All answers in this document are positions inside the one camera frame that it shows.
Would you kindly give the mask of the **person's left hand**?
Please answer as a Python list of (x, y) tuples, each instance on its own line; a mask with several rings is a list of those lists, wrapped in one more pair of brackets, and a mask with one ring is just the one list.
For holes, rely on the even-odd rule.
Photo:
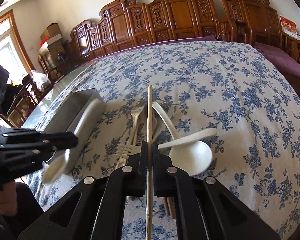
[(0, 214), (4, 216), (15, 216), (17, 211), (16, 183), (13, 180), (4, 184), (2, 190), (0, 190)]

